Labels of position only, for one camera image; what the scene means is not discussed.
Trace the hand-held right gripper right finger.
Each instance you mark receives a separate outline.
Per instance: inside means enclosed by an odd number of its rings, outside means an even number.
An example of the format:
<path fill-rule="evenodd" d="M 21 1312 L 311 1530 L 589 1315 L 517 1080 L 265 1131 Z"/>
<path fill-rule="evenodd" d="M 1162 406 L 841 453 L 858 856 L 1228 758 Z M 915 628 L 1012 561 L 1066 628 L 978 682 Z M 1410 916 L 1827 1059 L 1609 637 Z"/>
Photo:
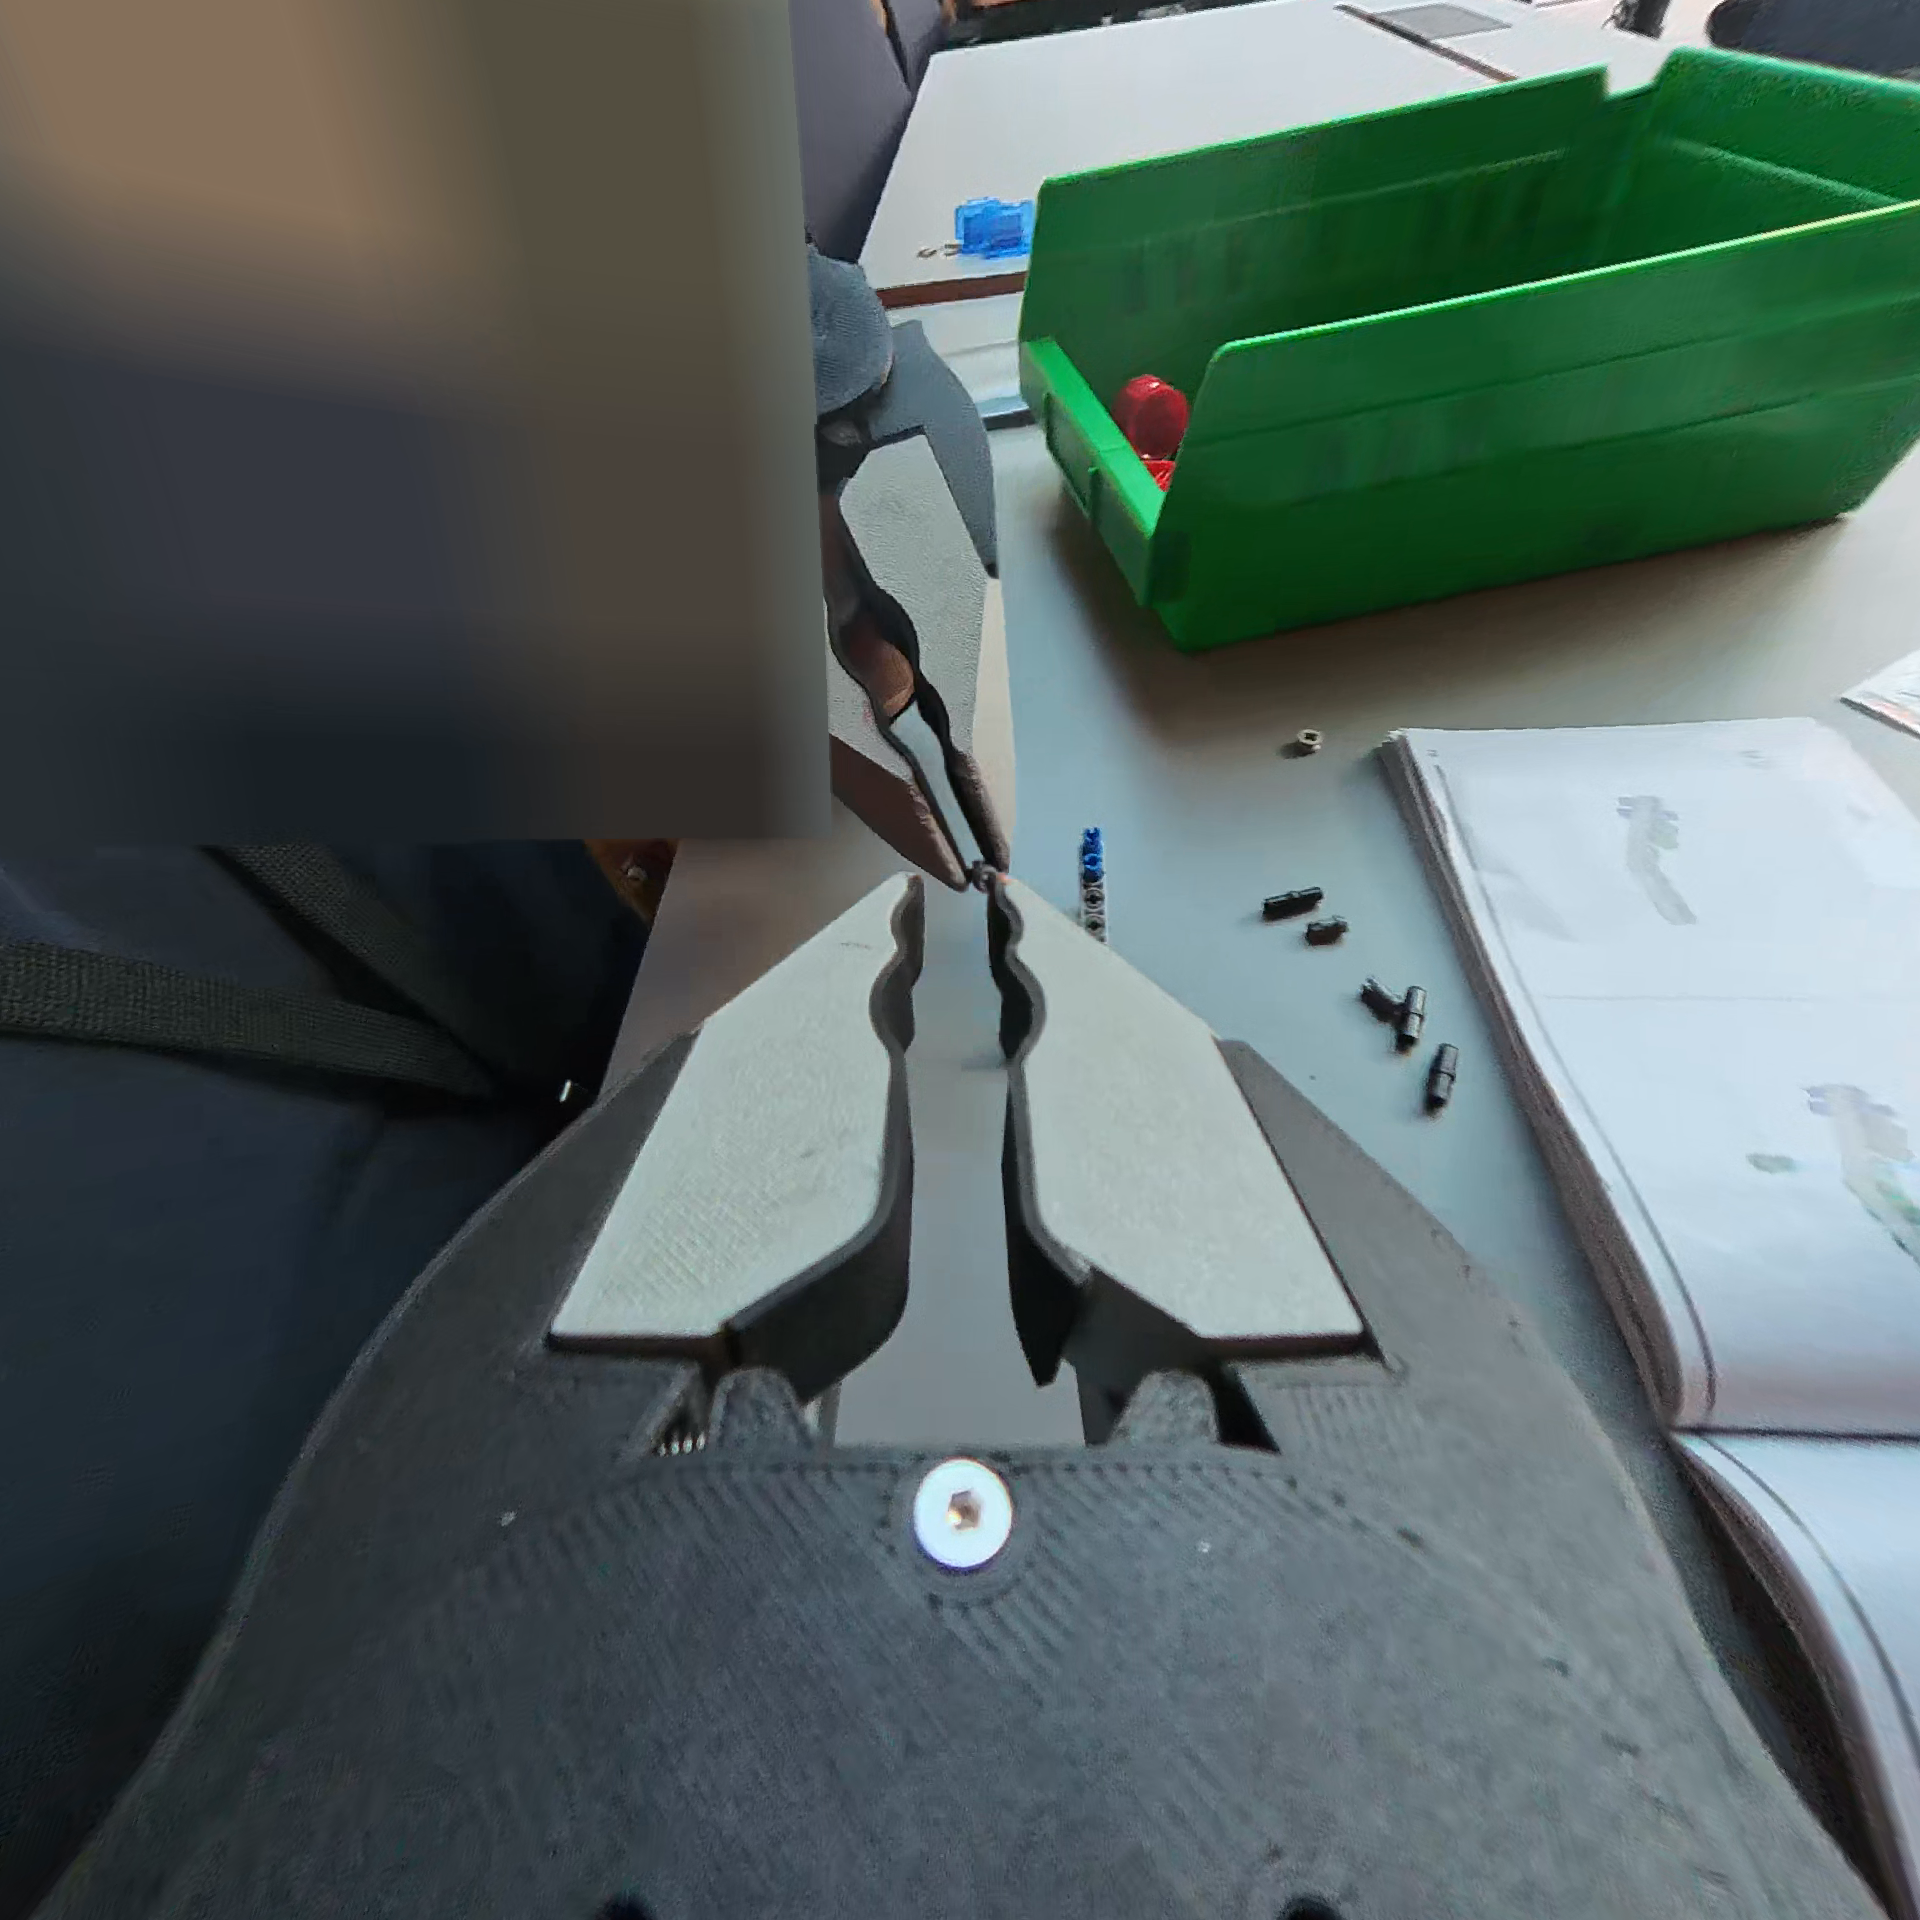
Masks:
<path fill-rule="evenodd" d="M 1213 1027 L 1014 875 L 986 891 L 1022 1353 L 1102 1444 L 1148 1375 L 1353 1361 L 1369 1326 Z"/>

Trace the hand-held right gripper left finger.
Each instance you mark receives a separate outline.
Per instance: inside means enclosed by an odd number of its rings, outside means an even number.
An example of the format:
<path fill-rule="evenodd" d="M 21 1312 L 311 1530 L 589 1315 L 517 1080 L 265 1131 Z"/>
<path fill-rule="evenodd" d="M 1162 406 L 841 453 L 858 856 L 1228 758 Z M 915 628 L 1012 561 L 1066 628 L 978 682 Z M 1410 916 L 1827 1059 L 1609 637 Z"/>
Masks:
<path fill-rule="evenodd" d="M 837 1391 L 907 1305 L 916 980 L 920 877 L 890 875 L 715 1008 L 548 1339 Z"/>

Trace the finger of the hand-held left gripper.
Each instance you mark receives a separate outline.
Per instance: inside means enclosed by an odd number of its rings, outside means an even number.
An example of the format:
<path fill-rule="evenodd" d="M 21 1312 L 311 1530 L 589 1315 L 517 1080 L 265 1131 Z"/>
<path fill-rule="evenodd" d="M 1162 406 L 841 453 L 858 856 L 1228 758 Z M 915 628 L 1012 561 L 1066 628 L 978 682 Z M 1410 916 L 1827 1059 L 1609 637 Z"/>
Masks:
<path fill-rule="evenodd" d="M 898 721 L 970 862 L 1014 865 L 1016 756 L 1003 586 L 978 561 L 944 474 L 915 436 L 879 447 L 837 495 L 837 550 L 907 609 L 930 695 Z"/>
<path fill-rule="evenodd" d="M 900 598 L 879 588 L 858 550 L 829 550 L 829 764 L 832 790 L 923 875 L 966 890 L 972 865 L 898 734 L 930 682 Z"/>

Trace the green plastic storage bin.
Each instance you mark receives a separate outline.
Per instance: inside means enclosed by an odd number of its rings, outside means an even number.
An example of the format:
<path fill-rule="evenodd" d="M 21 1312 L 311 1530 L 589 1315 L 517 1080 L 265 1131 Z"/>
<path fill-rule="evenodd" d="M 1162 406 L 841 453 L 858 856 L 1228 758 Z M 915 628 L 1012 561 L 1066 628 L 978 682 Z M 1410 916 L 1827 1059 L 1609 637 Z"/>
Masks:
<path fill-rule="evenodd" d="M 1916 443 L 1916 85 L 1681 43 L 1053 176 L 1022 393 L 1183 651 L 1833 519 Z"/>

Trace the lego instruction booklet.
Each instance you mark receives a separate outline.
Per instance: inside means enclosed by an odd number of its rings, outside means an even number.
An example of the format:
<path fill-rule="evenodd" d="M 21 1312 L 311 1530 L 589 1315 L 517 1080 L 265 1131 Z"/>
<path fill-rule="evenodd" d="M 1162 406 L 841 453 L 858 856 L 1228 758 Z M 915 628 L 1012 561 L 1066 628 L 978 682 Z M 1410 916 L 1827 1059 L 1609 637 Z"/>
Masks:
<path fill-rule="evenodd" d="M 1916 816 L 1809 718 L 1378 758 L 1656 1416 L 1916 1917 Z"/>

